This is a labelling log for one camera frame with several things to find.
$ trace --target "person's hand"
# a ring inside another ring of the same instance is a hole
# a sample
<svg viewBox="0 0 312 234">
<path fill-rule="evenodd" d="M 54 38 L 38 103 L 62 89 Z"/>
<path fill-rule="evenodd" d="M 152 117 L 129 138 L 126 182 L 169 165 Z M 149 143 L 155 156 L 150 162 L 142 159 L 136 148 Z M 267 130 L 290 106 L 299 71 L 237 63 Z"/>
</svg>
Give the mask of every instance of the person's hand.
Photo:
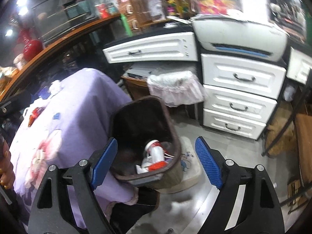
<svg viewBox="0 0 312 234">
<path fill-rule="evenodd" d="M 3 158 L 0 159 L 0 184 L 4 186 L 5 189 L 10 189 L 13 187 L 13 183 L 15 180 L 15 174 L 13 172 L 13 165 L 11 163 L 11 153 L 9 151 L 9 146 L 7 145 L 6 141 L 4 141 L 2 150 Z"/>
</svg>

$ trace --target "trash can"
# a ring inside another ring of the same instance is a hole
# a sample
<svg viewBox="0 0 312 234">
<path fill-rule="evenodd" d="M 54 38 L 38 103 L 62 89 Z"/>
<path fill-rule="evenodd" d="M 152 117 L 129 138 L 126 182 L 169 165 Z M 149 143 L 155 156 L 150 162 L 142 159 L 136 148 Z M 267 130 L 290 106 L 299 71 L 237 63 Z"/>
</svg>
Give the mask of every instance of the trash can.
<svg viewBox="0 0 312 234">
<path fill-rule="evenodd" d="M 181 182 L 181 144 L 160 98 L 146 96 L 118 110 L 110 120 L 110 136 L 118 143 L 110 170 L 119 181 L 153 189 L 169 188 Z M 158 140 L 174 157 L 163 168 L 137 174 L 135 165 L 141 165 L 146 154 L 144 148 L 151 140 Z"/>
</svg>

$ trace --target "pink flower print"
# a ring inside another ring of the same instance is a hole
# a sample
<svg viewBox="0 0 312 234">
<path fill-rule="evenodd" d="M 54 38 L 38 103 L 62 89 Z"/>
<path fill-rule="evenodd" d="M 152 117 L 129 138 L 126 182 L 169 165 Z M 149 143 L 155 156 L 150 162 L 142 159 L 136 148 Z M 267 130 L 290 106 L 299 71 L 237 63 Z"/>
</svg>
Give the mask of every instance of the pink flower print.
<svg viewBox="0 0 312 234">
<path fill-rule="evenodd" d="M 40 143 L 26 173 L 25 188 L 30 188 L 32 185 L 35 189 L 39 188 L 43 176 L 48 169 L 46 161 L 52 160 L 57 156 L 61 142 L 61 130 L 54 130 L 46 140 Z"/>
</svg>

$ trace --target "drawer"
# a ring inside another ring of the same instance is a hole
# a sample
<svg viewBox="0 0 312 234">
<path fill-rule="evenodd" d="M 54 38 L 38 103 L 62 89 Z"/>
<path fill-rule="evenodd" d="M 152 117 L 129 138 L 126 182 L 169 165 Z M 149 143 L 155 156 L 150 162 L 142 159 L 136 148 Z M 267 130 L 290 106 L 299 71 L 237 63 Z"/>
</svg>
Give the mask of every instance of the drawer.
<svg viewBox="0 0 312 234">
<path fill-rule="evenodd" d="M 286 69 L 250 59 L 201 54 L 204 84 L 277 99 Z"/>
<path fill-rule="evenodd" d="M 296 49 L 291 48 L 287 77 L 305 84 L 307 82 L 310 69 L 312 69 L 312 58 Z"/>
<path fill-rule="evenodd" d="M 204 109 L 203 125 L 232 134 L 258 139 L 265 123 Z"/>
<path fill-rule="evenodd" d="M 109 63 L 132 61 L 197 61 L 193 32 L 171 33 L 132 40 L 103 49 Z"/>
<path fill-rule="evenodd" d="M 204 108 L 266 123 L 277 102 L 255 94 L 204 85 Z"/>
</svg>

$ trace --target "blue gripper pad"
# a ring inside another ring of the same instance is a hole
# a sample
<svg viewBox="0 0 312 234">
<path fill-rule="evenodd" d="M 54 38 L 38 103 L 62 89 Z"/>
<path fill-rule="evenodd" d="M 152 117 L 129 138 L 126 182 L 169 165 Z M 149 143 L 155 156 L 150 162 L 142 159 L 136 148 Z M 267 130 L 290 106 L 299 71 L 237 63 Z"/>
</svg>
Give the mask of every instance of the blue gripper pad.
<svg viewBox="0 0 312 234">
<path fill-rule="evenodd" d="M 195 141 L 196 154 L 200 162 L 202 163 L 202 167 L 204 168 L 210 183 L 220 190 L 223 185 L 223 182 L 221 180 L 221 170 L 217 165 L 216 161 L 211 156 L 209 152 L 210 148 L 208 149 L 202 140 L 203 139 L 198 137 Z"/>
<path fill-rule="evenodd" d="M 102 156 L 92 170 L 92 180 L 90 185 L 93 190 L 102 185 L 105 176 L 117 154 L 117 140 L 113 138 L 104 149 Z"/>
</svg>

